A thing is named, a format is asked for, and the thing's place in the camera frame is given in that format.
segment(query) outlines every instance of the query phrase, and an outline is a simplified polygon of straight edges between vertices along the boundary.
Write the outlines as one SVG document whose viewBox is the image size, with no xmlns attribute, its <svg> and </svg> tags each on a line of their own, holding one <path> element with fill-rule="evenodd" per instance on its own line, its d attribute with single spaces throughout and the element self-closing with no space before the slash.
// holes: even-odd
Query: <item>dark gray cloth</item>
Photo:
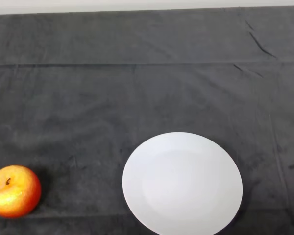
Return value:
<svg viewBox="0 0 294 235">
<path fill-rule="evenodd" d="M 240 170 L 241 209 L 218 234 L 294 235 L 294 7 L 0 16 L 0 168 L 43 184 L 0 235 L 154 235 L 122 173 L 173 131 Z"/>
</svg>

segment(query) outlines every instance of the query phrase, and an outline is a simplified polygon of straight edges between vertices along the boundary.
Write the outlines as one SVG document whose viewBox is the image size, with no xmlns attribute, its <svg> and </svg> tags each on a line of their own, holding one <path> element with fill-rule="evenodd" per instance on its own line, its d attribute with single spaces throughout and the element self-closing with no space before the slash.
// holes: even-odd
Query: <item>white plate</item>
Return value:
<svg viewBox="0 0 294 235">
<path fill-rule="evenodd" d="M 190 133 L 142 143 L 123 172 L 133 214 L 160 235 L 212 235 L 227 226 L 242 200 L 238 168 L 219 145 Z"/>
</svg>

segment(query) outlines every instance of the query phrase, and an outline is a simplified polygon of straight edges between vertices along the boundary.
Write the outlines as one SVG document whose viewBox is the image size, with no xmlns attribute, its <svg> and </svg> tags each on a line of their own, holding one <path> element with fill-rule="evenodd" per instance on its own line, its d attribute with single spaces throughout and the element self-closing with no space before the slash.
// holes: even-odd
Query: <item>apple stem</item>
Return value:
<svg viewBox="0 0 294 235">
<path fill-rule="evenodd" d="M 11 180 L 11 178 L 9 178 L 6 182 L 5 182 L 5 185 L 9 185 L 10 184 L 10 181 Z"/>
</svg>

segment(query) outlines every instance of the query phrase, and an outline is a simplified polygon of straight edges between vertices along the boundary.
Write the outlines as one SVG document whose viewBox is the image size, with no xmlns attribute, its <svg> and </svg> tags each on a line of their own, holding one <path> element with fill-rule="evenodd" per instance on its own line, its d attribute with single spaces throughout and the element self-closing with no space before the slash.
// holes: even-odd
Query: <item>apple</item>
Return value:
<svg viewBox="0 0 294 235">
<path fill-rule="evenodd" d="M 41 197 L 41 183 L 30 169 L 11 165 L 0 170 L 0 216 L 19 218 L 30 213 Z"/>
</svg>

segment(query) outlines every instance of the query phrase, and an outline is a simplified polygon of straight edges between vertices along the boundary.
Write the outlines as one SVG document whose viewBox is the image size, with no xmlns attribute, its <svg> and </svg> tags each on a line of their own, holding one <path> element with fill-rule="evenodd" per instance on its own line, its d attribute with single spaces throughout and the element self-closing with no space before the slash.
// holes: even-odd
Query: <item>white wall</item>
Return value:
<svg viewBox="0 0 294 235">
<path fill-rule="evenodd" d="M 294 0 L 0 0 L 0 14 L 285 5 Z"/>
</svg>

